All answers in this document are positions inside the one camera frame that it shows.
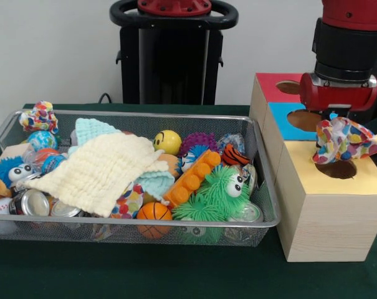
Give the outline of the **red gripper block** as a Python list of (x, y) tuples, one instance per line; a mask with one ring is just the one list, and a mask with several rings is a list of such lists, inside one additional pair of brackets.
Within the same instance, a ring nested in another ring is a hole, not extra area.
[(321, 121), (330, 121), (332, 108), (339, 117), (348, 118), (350, 111), (370, 109), (377, 97), (377, 79), (364, 83), (340, 83), (322, 79), (315, 73), (304, 73), (300, 79), (300, 101), (307, 110), (320, 111)]

